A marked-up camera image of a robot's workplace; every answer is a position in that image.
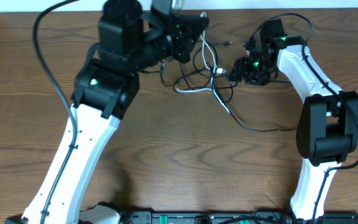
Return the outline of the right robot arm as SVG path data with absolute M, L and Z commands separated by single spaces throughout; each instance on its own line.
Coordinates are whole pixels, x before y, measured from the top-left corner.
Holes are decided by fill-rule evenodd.
M 324 216 L 324 201 L 335 173 L 358 143 L 358 94 L 344 91 L 322 71 L 310 54 L 308 41 L 287 35 L 281 19 L 271 18 L 244 45 L 246 57 L 235 61 L 229 80 L 264 86 L 283 73 L 303 102 L 296 146 L 303 158 L 295 193 L 281 223 L 352 223 L 350 215 Z

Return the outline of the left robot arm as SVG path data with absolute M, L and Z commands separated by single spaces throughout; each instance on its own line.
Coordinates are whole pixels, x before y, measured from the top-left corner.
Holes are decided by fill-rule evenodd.
M 119 223 L 107 204 L 82 210 L 81 203 L 100 155 L 139 91 L 139 73 L 165 60 L 187 63 L 209 24 L 206 16 L 177 13 L 178 1 L 107 1 L 99 40 L 75 78 L 57 153 L 37 195 L 7 223 Z

